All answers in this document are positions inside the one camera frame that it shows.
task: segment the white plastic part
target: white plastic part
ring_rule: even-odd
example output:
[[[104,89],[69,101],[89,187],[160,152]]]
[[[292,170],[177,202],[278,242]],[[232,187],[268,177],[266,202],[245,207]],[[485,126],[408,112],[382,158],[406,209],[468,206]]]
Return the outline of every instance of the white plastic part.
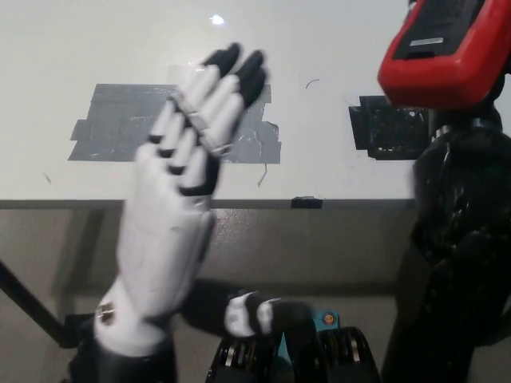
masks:
[[[157,352],[158,347],[164,345],[168,338],[167,331],[147,323],[138,315],[120,276],[117,276],[100,305],[112,302],[115,303],[110,325],[95,318],[94,332],[103,347],[127,357],[143,357]],[[134,336],[126,336],[126,331]]]
[[[200,115],[206,124],[213,122],[231,94],[238,92],[239,88],[240,79],[235,75],[229,75],[222,80],[213,94],[204,102],[204,107],[200,110]]]
[[[273,320],[273,306],[271,303],[278,300],[279,298],[270,299],[261,303],[257,308],[257,320],[263,334],[268,335],[271,333],[271,321]]]
[[[211,234],[213,220],[207,205],[197,207],[192,198],[157,182],[160,190],[147,197],[162,204],[144,203],[144,211],[125,212],[117,248],[133,306],[146,318],[165,315],[182,303],[204,256],[198,245]]]
[[[224,107],[217,113],[215,120],[204,133],[204,139],[211,148],[222,148],[232,142],[232,127],[244,110],[243,98],[233,93],[225,101]]]
[[[245,301],[250,294],[254,293],[251,292],[231,299],[225,310],[225,328],[231,335],[238,338],[256,335],[248,323],[248,310],[245,306]]]
[[[201,86],[200,83],[202,82],[202,75],[204,74],[205,69],[205,66],[198,65],[193,69],[191,73],[187,73],[187,77],[184,80],[184,85],[181,86],[183,92],[189,93],[194,86]]]
[[[186,93],[186,101],[196,111],[204,103],[205,98],[214,89],[220,79],[220,71],[216,65],[208,65],[200,75],[200,85],[194,86]]]

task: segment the white robotic hand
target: white robotic hand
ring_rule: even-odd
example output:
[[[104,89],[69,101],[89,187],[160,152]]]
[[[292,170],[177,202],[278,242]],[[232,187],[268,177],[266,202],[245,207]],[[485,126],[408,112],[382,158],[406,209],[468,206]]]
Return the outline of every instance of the white robotic hand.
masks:
[[[263,54],[235,73],[240,47],[216,51],[167,100],[135,158],[117,244],[119,273],[94,322],[97,340],[127,357],[152,355],[187,297],[208,248],[220,170],[240,118],[261,94]]]

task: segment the red device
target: red device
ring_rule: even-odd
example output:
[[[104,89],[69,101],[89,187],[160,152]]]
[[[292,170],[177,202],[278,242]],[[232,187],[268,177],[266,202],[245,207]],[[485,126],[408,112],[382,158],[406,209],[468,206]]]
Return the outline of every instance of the red device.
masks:
[[[511,0],[418,0],[378,81],[390,103],[461,109],[481,102],[511,53]]]

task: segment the robotic arm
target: robotic arm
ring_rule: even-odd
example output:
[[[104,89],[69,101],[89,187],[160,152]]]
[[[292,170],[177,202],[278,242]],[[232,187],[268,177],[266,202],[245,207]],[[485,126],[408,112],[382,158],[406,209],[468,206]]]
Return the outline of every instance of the robotic arm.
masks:
[[[378,80],[430,109],[414,165],[418,210],[397,282],[384,382],[463,382],[511,292],[511,140],[493,102],[511,54],[511,2],[417,0]]]

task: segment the white table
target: white table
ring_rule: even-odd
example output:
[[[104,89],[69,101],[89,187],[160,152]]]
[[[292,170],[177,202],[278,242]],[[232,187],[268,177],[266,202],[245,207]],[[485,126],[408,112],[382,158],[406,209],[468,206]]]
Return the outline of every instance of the white table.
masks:
[[[169,68],[186,69],[231,41],[267,53],[264,119],[279,126],[282,149],[260,186],[263,164],[226,164],[217,207],[412,198],[412,161],[357,152],[348,116],[358,96],[382,94],[376,74],[404,0],[0,0],[0,9],[2,207],[122,201],[130,163],[68,161],[96,84],[172,84]],[[224,24],[213,25],[214,15]],[[505,126],[510,100],[508,87],[499,101]]]

